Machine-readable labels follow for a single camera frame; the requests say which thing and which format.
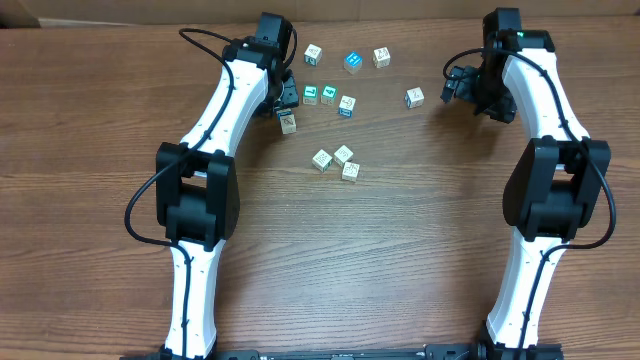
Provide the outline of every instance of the cube with letter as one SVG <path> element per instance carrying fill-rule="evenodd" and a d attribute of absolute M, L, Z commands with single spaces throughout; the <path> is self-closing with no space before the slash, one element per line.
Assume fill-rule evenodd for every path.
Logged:
<path fill-rule="evenodd" d="M 304 62 L 309 65 L 318 66 L 320 58 L 322 58 L 322 49 L 313 44 L 309 44 L 307 51 L 304 52 Z"/>
<path fill-rule="evenodd" d="M 358 179 L 358 172 L 360 171 L 360 165 L 347 162 L 342 169 L 342 180 L 348 180 L 356 182 Z"/>
<path fill-rule="evenodd" d="M 419 87 L 407 90 L 407 94 L 404 96 L 404 101 L 407 103 L 409 109 L 422 105 L 422 103 L 424 103 L 422 90 Z"/>
<path fill-rule="evenodd" d="M 391 64 L 391 54 L 389 54 L 389 49 L 385 47 L 373 50 L 373 64 L 377 68 Z"/>
<path fill-rule="evenodd" d="M 362 67 L 362 56 L 358 55 L 355 51 L 347 55 L 344 58 L 344 68 L 347 69 L 351 75 L 355 74 Z"/>
<path fill-rule="evenodd" d="M 353 152 L 349 150 L 346 145 L 342 145 L 338 151 L 333 154 L 333 158 L 340 166 L 344 166 L 344 163 L 353 159 Z"/>
<path fill-rule="evenodd" d="M 296 132 L 296 118 L 293 114 L 280 116 L 279 119 L 283 134 L 287 135 Z"/>
<path fill-rule="evenodd" d="M 316 156 L 313 157 L 313 160 L 311 162 L 313 163 L 313 166 L 318 168 L 318 170 L 325 172 L 327 171 L 329 166 L 331 166 L 333 159 L 331 158 L 331 155 L 329 155 L 326 151 L 320 150 L 318 151 Z"/>
<path fill-rule="evenodd" d="M 306 105 L 317 105 L 318 88 L 310 85 L 305 86 L 304 93 L 302 93 L 302 103 Z"/>
<path fill-rule="evenodd" d="M 352 97 L 348 97 L 346 95 L 342 95 L 342 100 L 340 100 L 340 105 L 338 105 L 338 114 L 352 117 L 353 116 L 353 108 L 356 106 L 356 99 Z"/>
<path fill-rule="evenodd" d="M 333 105 L 336 100 L 336 96 L 338 95 L 338 89 L 325 85 L 324 90 L 322 90 L 322 96 L 320 97 L 320 102 L 325 105 Z"/>

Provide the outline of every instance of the wooden table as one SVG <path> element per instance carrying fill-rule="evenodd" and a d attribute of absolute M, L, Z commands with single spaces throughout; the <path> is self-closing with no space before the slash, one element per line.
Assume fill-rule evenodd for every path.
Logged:
<path fill-rule="evenodd" d="M 609 142 L 619 226 L 609 244 L 569 252 L 541 319 L 568 359 L 640 357 L 640 20 L 525 19 L 548 29 L 582 124 Z M 255 24 L 206 26 L 229 37 Z M 439 99 L 442 66 L 478 47 L 480 20 L 297 24 L 298 88 L 333 84 L 355 117 L 295 110 L 296 134 L 254 119 L 237 168 L 241 218 L 219 272 L 220 349 L 416 347 L 471 341 L 498 295 L 510 229 L 504 185 L 525 147 L 519 119 L 474 118 Z M 130 238 L 122 215 L 162 141 L 201 115 L 220 65 L 178 27 L 0 31 L 0 358 L 117 359 L 157 349 L 172 297 L 169 252 Z M 206 43 L 221 50 L 213 39 Z M 320 66 L 303 63 L 309 43 Z M 375 69 L 387 46 L 391 66 Z M 365 64 L 342 67 L 349 51 Z M 478 56 L 464 64 L 480 63 Z M 424 106 L 404 92 L 420 86 Z M 347 144 L 356 184 L 319 149 Z M 135 227 L 162 238 L 155 196 Z M 576 242 L 599 238 L 601 196 Z"/>

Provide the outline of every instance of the black wire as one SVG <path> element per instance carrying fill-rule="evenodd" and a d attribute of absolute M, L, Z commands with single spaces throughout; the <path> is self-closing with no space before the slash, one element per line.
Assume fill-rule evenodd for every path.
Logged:
<path fill-rule="evenodd" d="M 298 33 L 293 25 L 291 26 L 291 31 L 293 31 L 293 50 L 291 50 L 291 55 L 289 55 L 289 58 L 283 64 L 285 69 L 293 62 L 293 57 L 296 56 L 296 49 L 298 48 Z"/>
<path fill-rule="evenodd" d="M 177 166 L 179 163 L 181 163 L 186 158 L 191 156 L 191 154 L 193 154 L 195 151 L 197 151 L 200 148 L 200 146 L 202 146 L 202 144 L 204 144 L 204 142 L 207 141 L 207 139 L 210 138 L 211 133 L 213 132 L 213 129 L 218 124 L 218 121 L 222 117 L 222 114 L 224 114 L 224 111 L 227 108 L 227 105 L 229 104 L 229 101 L 231 100 L 231 93 L 234 90 L 234 81 L 233 81 L 234 77 L 233 77 L 233 72 L 231 71 L 231 68 L 229 67 L 229 65 L 227 65 L 227 63 L 218 54 L 216 54 L 213 50 L 209 49 L 208 47 L 200 44 L 199 42 L 197 42 L 195 40 L 193 40 L 189 36 L 185 35 L 185 33 L 205 34 L 205 35 L 209 35 L 209 36 L 214 36 L 214 37 L 216 37 L 218 39 L 225 40 L 225 41 L 228 41 L 228 42 L 231 42 L 231 40 L 229 40 L 228 38 L 226 38 L 226 37 L 224 37 L 222 35 L 219 35 L 219 34 L 211 32 L 211 31 L 207 31 L 207 30 L 201 30 L 201 29 L 184 28 L 184 29 L 180 29 L 178 31 L 178 33 L 185 40 L 187 40 L 191 44 L 197 46 L 199 49 L 202 49 L 204 52 L 206 52 L 207 54 L 213 56 L 214 58 L 216 58 L 216 60 L 218 60 L 218 61 L 220 61 L 220 63 L 222 63 L 222 66 L 224 66 L 225 70 L 227 70 L 227 72 L 229 73 L 229 91 L 227 91 L 227 96 L 225 97 L 224 102 L 222 103 L 222 106 L 220 106 L 220 110 L 218 111 L 218 114 L 213 119 L 213 121 L 211 122 L 211 125 L 209 125 L 209 127 L 204 132 L 204 134 L 202 135 L 200 140 L 198 140 L 198 142 L 193 147 L 191 147 L 182 156 L 180 156 L 178 158 L 178 160 L 176 160 L 176 161 L 172 162 L 171 164 L 165 166 L 160 171 L 158 171 L 156 174 L 154 174 L 152 177 L 150 177 L 149 180 L 147 180 L 140 187 L 140 189 L 138 189 L 138 191 L 136 191 L 135 194 L 133 194 L 133 196 L 131 197 L 131 200 L 129 200 L 129 204 L 127 205 L 127 208 L 126 208 L 126 210 L 124 212 L 124 227 L 127 229 L 127 232 L 129 233 L 129 235 L 131 235 L 134 239 L 136 239 L 138 241 L 141 241 L 141 242 L 147 243 L 147 244 L 172 247 L 172 248 L 177 249 L 178 251 L 180 251 L 180 253 L 182 253 L 182 255 L 184 256 L 184 264 L 185 264 L 185 266 L 187 268 L 187 271 L 186 271 L 187 274 L 186 274 L 186 280 L 185 280 L 184 300 L 183 300 L 183 303 L 182 303 L 182 323 L 180 325 L 182 327 L 182 358 L 183 359 L 187 359 L 187 323 L 189 322 L 188 319 L 187 319 L 187 307 L 188 307 L 188 304 L 189 304 L 189 289 L 191 287 L 191 258 L 189 257 L 189 254 L 187 253 L 187 251 L 182 246 L 178 245 L 177 242 L 174 243 L 174 242 L 169 242 L 169 241 L 155 240 L 155 239 L 147 238 L 147 237 L 144 237 L 144 236 L 138 234 L 133 229 L 133 227 L 131 226 L 131 213 L 133 212 L 133 207 L 135 206 L 136 202 L 138 202 L 138 200 L 140 199 L 142 194 L 144 194 L 144 192 L 147 191 L 147 189 L 149 189 L 149 187 L 151 187 L 151 185 L 154 182 L 156 182 L 158 180 L 158 178 L 160 176 L 162 176 L 162 174 L 164 174 L 166 171 L 168 171 L 172 167 Z"/>
<path fill-rule="evenodd" d="M 554 252 L 558 251 L 558 250 L 590 250 L 590 249 L 595 249 L 599 246 L 602 246 L 604 243 L 606 243 L 610 238 L 611 235 L 613 234 L 613 231 L 615 230 L 616 227 L 616 205 L 615 202 L 613 200 L 613 194 L 611 193 L 611 188 L 609 187 L 609 184 L 607 183 L 607 180 L 604 178 L 604 175 L 602 175 L 602 172 L 600 171 L 600 169 L 596 166 L 596 164 L 593 162 L 593 159 L 591 158 L 591 156 L 589 155 L 588 150 L 583 146 L 583 144 L 575 137 L 575 135 L 571 132 L 571 129 L 569 128 L 569 124 L 567 119 L 564 116 L 564 111 L 562 110 L 562 102 L 560 101 L 560 96 L 558 95 L 558 90 L 556 89 L 555 84 L 553 83 L 553 81 L 551 80 L 551 77 L 549 77 L 549 74 L 547 73 L 546 70 L 544 70 L 542 67 L 540 67 L 540 65 L 536 64 L 534 61 L 532 61 L 531 59 L 527 58 L 526 56 L 523 56 L 517 52 L 513 52 L 513 51 L 509 51 L 509 50 L 504 50 L 504 49 L 495 49 L 495 48 L 478 48 L 478 49 L 471 49 L 471 50 L 467 50 L 467 51 L 463 51 L 460 54 L 452 57 L 449 61 L 447 61 L 447 63 L 445 64 L 444 68 L 442 69 L 442 73 L 444 75 L 444 77 L 447 80 L 463 80 L 466 78 L 470 78 L 473 76 L 476 76 L 478 73 L 474 72 L 474 73 L 470 73 L 464 76 L 451 76 L 449 74 L 447 74 L 447 70 L 449 68 L 449 66 L 456 60 L 458 60 L 459 58 L 469 55 L 469 54 L 476 54 L 476 53 L 488 53 L 488 52 L 493 52 L 493 53 L 497 53 L 497 54 L 503 54 L 503 55 L 510 55 L 513 56 L 515 58 L 518 58 L 522 61 L 524 61 L 525 63 L 527 63 L 527 65 L 531 66 L 532 68 L 536 69 L 540 75 L 547 81 L 547 84 L 549 85 L 549 88 L 551 90 L 551 94 L 553 95 L 553 101 L 555 102 L 556 105 L 556 109 L 558 111 L 558 117 L 560 118 L 560 126 L 562 127 L 562 129 L 564 130 L 564 132 L 567 134 L 567 136 L 569 137 L 569 139 L 571 139 L 571 141 L 573 141 L 574 143 L 578 144 L 578 149 L 580 151 L 580 154 L 587 160 L 587 163 L 589 164 L 589 166 L 591 167 L 591 169 L 595 172 L 596 176 L 598 177 L 598 180 L 600 181 L 600 185 L 602 186 L 602 190 L 604 191 L 604 194 L 607 198 L 607 204 L 609 205 L 609 226 L 607 228 L 607 231 L 605 232 L 605 234 L 602 236 L 602 238 L 594 243 L 591 244 L 563 244 L 563 245 L 558 245 L 555 246 L 549 250 L 547 250 L 547 252 L 545 252 L 542 255 L 542 259 L 540 260 L 540 265 L 538 265 L 538 271 L 536 272 L 536 277 L 533 281 L 533 286 L 531 287 L 531 292 L 529 293 L 529 301 L 527 302 L 527 308 L 524 312 L 524 320 L 523 320 L 523 324 L 522 324 L 522 331 L 520 332 L 520 339 L 518 341 L 518 352 L 516 354 L 516 359 L 519 358 L 520 356 L 520 351 L 523 349 L 524 347 L 524 340 L 525 340 L 525 336 L 526 336 L 526 331 L 527 331 L 527 326 L 529 324 L 529 318 L 531 316 L 531 308 L 533 307 L 533 301 L 535 299 L 535 295 L 536 295 L 536 291 L 538 290 L 538 285 L 540 284 L 540 278 L 542 277 L 542 271 L 544 269 L 544 265 L 546 264 L 547 261 L 549 261 L 549 258 L 551 256 L 551 254 L 553 254 Z"/>

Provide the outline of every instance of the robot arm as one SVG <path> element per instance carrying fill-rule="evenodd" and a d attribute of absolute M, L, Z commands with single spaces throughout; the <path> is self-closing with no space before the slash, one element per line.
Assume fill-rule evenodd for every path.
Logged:
<path fill-rule="evenodd" d="M 477 105 L 475 113 L 510 123 L 516 109 L 529 141 L 503 195 L 503 214 L 512 226 L 511 248 L 498 300 L 489 314 L 481 341 L 489 359 L 516 356 L 522 331 L 524 349 L 536 349 L 535 359 L 561 356 L 560 346 L 537 346 L 538 320 L 553 272 L 564 250 L 555 251 L 542 268 L 531 311 L 527 304 L 543 254 L 568 244 L 578 228 L 589 221 L 600 184 L 578 156 L 578 146 L 588 149 L 600 171 L 606 172 L 611 154 L 606 142 L 592 141 L 571 110 L 556 69 L 555 48 L 546 31 L 522 31 L 517 9 L 496 9 L 483 20 L 484 61 L 479 69 L 454 67 L 445 83 L 442 99 L 452 96 Z M 549 75 L 558 93 L 575 143 L 561 127 L 551 89 L 540 72 L 522 59 L 533 61 Z M 554 180 L 556 171 L 573 175 L 570 181 Z"/>
<path fill-rule="evenodd" d="M 222 55 L 231 74 L 222 68 L 218 87 L 203 115 L 181 143 L 163 143 L 158 150 L 156 171 L 163 170 L 156 183 L 158 222 L 166 227 L 166 237 L 184 249 L 191 261 L 185 264 L 183 253 L 171 248 L 174 292 L 169 335 L 163 352 L 146 359 L 175 358 L 184 348 L 188 359 L 206 359 L 214 353 L 218 264 L 240 213 L 233 157 L 254 114 L 298 106 L 295 79 L 284 67 L 292 31 L 283 17 L 263 13 L 255 37 L 232 40 Z M 211 127 L 231 91 L 230 76 L 234 77 L 234 89 L 211 136 L 183 159 Z M 206 188 L 182 182 L 182 178 L 193 175 L 205 177 Z M 187 319 L 182 318 L 185 306 Z"/>
<path fill-rule="evenodd" d="M 547 71 L 560 95 L 569 128 L 577 138 L 588 138 L 587 131 L 571 110 L 558 78 L 555 53 L 546 49 L 523 49 L 519 53 Z M 565 131 L 558 126 L 560 119 L 549 85 L 536 69 L 516 57 L 509 56 L 505 62 L 502 80 L 520 110 L 522 126 L 528 139 L 551 136 L 555 140 L 569 140 Z M 564 170 L 564 166 L 560 164 L 556 170 Z M 518 228 L 513 227 L 509 259 L 500 294 L 487 318 L 487 330 L 494 343 L 504 344 L 508 348 L 518 347 L 522 314 L 526 310 L 529 292 L 542 254 L 562 243 L 563 239 L 560 237 L 536 237 L 533 241 L 527 241 Z M 538 320 L 553 272 L 564 251 L 554 252 L 550 263 L 543 269 L 530 321 L 527 324 L 525 348 L 538 343 Z"/>

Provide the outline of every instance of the white arm segment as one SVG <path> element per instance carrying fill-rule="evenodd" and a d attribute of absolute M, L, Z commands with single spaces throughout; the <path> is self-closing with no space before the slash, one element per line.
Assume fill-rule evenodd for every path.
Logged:
<path fill-rule="evenodd" d="M 216 150 L 222 150 L 225 155 L 233 157 L 249 119 L 258 105 L 267 97 L 269 76 L 267 70 L 259 69 L 251 62 L 234 60 L 227 64 L 233 72 L 235 90 L 231 94 L 231 100 L 224 114 L 211 133 L 212 139 L 202 144 L 199 150 L 210 154 Z M 213 93 L 209 105 L 198 123 L 182 138 L 181 143 L 187 143 L 191 148 L 202 138 L 202 134 L 218 114 L 227 91 L 229 91 L 229 73 L 223 67 L 218 88 Z"/>
<path fill-rule="evenodd" d="M 220 240 L 213 251 L 206 252 L 200 244 L 180 241 L 191 256 L 191 286 L 189 287 L 189 304 L 187 307 L 187 357 L 206 358 L 216 341 L 216 325 L 213 318 L 213 302 L 216 296 L 216 276 L 220 253 L 226 243 Z M 186 281 L 184 256 L 174 248 L 173 255 L 173 309 L 171 327 L 165 347 L 174 355 L 182 354 L 182 305 Z"/>
<path fill-rule="evenodd" d="M 562 84 L 560 84 L 556 69 L 556 55 L 546 49 L 524 49 L 519 54 L 533 60 L 547 70 L 558 91 L 562 110 L 569 122 L 569 129 L 579 140 L 588 137 L 589 134 L 580 125 L 571 110 L 571 105 L 569 105 Z M 542 138 L 546 135 L 559 141 L 569 140 L 567 134 L 560 127 L 560 118 L 549 84 L 536 69 L 516 57 L 509 56 L 502 72 L 502 80 L 513 95 L 518 111 L 520 111 L 527 140 Z M 557 170 L 563 169 L 563 165 L 558 165 Z M 527 242 L 516 227 L 513 228 L 511 238 L 507 268 L 502 279 L 498 301 L 487 318 L 487 328 L 494 343 L 505 344 L 507 348 L 516 348 L 520 340 L 524 312 L 542 254 L 550 248 L 560 245 L 562 240 L 552 237 L 536 237 L 534 241 Z M 563 253 L 564 250 L 554 252 L 549 263 L 544 266 L 531 308 L 524 348 L 538 343 L 540 312 L 551 284 L 553 271 Z"/>
<path fill-rule="evenodd" d="M 569 122 L 569 129 L 578 140 L 585 136 L 588 137 L 589 134 L 580 125 L 571 110 L 569 100 L 567 100 L 562 84 L 560 84 L 556 68 L 556 54 L 548 52 L 546 49 L 523 49 L 519 54 L 533 60 L 547 70 L 560 96 L 562 111 Z M 502 81 L 516 101 L 527 141 L 531 138 L 542 138 L 545 135 L 551 135 L 558 141 L 569 140 L 567 134 L 560 127 L 560 118 L 549 84 L 540 76 L 538 70 L 518 58 L 509 56 L 502 71 Z"/>
<path fill-rule="evenodd" d="M 216 150 L 224 151 L 225 155 L 233 157 L 238 148 L 240 138 L 247 127 L 249 119 L 258 105 L 266 98 L 269 88 L 269 77 L 266 70 L 259 69 L 256 64 L 242 60 L 227 62 L 234 76 L 234 91 L 229 104 L 216 124 L 210 139 L 199 148 L 206 153 Z M 181 143 L 193 147 L 209 128 L 213 119 L 222 107 L 229 91 L 229 73 L 223 67 L 218 88 L 211 97 L 207 108 L 198 123 L 182 138 Z M 206 177 L 206 173 L 196 175 Z M 226 240 L 220 240 L 213 251 L 206 252 L 200 244 L 180 241 L 191 260 L 191 286 L 189 288 L 189 303 L 187 305 L 187 357 L 196 356 L 206 358 L 216 341 L 216 326 L 214 322 L 213 304 L 216 291 L 216 277 L 220 253 Z M 182 310 L 184 301 L 186 268 L 184 256 L 171 248 L 174 263 L 173 278 L 173 309 L 171 328 L 165 342 L 165 347 L 173 354 L 182 354 Z"/>
<path fill-rule="evenodd" d="M 537 237 L 532 242 L 513 227 L 511 234 L 511 249 L 507 260 L 507 269 L 500 286 L 500 294 L 493 310 L 487 318 L 487 329 L 494 344 L 502 343 L 507 348 L 517 348 L 520 340 L 520 329 L 524 321 L 531 287 L 542 259 L 542 253 L 556 245 L 562 244 L 561 238 Z M 547 296 L 553 271 L 556 269 L 560 257 L 565 250 L 558 250 L 551 254 L 550 261 L 545 264 L 538 284 L 538 290 L 531 307 L 531 317 L 527 325 L 524 348 L 538 343 L 538 320 L 544 299 Z"/>

